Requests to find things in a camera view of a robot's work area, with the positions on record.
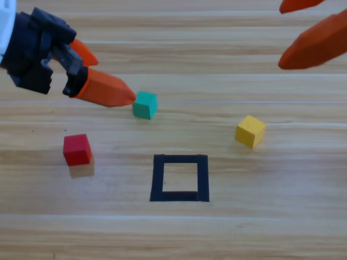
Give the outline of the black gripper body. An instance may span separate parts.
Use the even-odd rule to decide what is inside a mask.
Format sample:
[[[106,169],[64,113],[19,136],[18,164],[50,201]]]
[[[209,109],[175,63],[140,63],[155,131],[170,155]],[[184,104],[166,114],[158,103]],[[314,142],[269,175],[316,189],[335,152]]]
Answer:
[[[66,21],[42,9],[31,14],[18,12],[9,45],[1,61],[17,87],[47,94],[56,59],[66,71],[64,95],[77,95],[87,82],[88,70],[82,57],[70,46],[76,31]]]

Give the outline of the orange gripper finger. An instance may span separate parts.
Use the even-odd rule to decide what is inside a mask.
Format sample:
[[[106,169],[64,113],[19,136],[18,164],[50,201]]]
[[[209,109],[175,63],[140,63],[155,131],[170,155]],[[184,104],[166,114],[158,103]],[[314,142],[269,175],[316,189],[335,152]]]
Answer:
[[[302,32],[278,62],[284,70],[308,69],[346,53],[346,10]]]
[[[97,58],[80,40],[75,39],[69,46],[82,58],[82,64],[84,66],[98,65],[99,62]]]
[[[76,75],[68,74],[64,95],[104,107],[122,107],[136,100],[134,91],[120,78],[82,67]]]
[[[315,7],[324,0],[283,0],[280,4],[279,11],[281,14],[303,10]]]

